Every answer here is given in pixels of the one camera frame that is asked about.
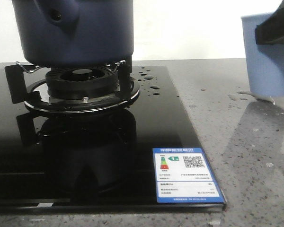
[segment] gas stove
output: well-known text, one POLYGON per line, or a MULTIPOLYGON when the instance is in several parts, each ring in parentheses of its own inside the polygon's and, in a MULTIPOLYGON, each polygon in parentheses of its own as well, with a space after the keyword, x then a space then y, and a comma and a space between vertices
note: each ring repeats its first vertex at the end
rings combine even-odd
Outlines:
MULTIPOLYGON (((47 88, 41 91, 49 71, 24 73, 23 82, 32 84, 28 93, 40 91, 43 105, 53 108, 33 101, 23 104, 21 99, 13 104, 4 69, 0 69, 0 213, 225 208, 218 184, 222 199, 217 202, 158 200, 154 148, 201 148, 165 67, 133 67, 131 95, 123 97, 126 102, 88 111, 85 105, 93 98, 83 96, 80 108, 71 110, 70 103, 60 98, 49 101, 47 88)), ((52 69, 50 73, 54 77, 61 72, 52 69)), ((72 108, 78 106, 77 101, 70 102, 72 108)), ((212 171, 206 155, 204 159, 212 171)))

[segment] blue and white label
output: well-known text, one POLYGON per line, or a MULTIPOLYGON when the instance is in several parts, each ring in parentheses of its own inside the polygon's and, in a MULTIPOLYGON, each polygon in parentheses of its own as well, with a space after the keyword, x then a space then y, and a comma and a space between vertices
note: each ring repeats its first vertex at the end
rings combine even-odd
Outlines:
POLYGON ((201 148, 154 148, 159 203, 224 202, 201 148))

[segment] qr code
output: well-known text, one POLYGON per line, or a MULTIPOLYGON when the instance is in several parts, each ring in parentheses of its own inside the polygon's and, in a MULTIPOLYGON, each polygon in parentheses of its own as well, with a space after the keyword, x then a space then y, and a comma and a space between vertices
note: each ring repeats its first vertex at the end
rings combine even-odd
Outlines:
POLYGON ((184 156, 186 168, 205 167, 201 156, 184 156))

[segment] white wall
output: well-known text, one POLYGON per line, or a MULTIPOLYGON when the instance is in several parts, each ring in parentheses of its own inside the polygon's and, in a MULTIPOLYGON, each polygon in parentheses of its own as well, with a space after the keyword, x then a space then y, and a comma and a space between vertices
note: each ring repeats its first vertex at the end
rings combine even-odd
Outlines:
MULTIPOLYGON (((134 60, 245 57, 240 17, 281 0, 134 0, 134 60)), ((11 0, 0 0, 0 62, 25 61, 11 0)))

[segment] water spill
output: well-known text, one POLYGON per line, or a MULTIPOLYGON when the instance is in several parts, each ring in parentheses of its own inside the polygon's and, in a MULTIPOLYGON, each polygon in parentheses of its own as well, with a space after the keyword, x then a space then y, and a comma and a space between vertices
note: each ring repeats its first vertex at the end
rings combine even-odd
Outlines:
POLYGON ((156 85, 151 85, 150 88, 155 89, 155 90, 159 90, 160 87, 156 86, 156 85))
POLYGON ((273 164, 273 163, 271 163, 271 162, 268 162, 268 163, 266 163, 266 166, 267 166, 267 167, 269 167, 269 168, 271 168, 271 167, 273 167, 273 166, 274 166, 274 164, 273 164))
POLYGON ((235 95, 228 95, 228 97, 233 101, 237 101, 237 97, 235 95))
POLYGON ((144 77, 144 79, 150 80, 150 79, 153 79, 153 76, 146 76, 144 77))
POLYGON ((237 93, 243 94, 243 95, 253 96, 258 101, 270 102, 273 105, 275 105, 275 100, 272 97, 259 96, 259 95, 253 94, 251 91, 248 91, 248 90, 238 91, 237 93))

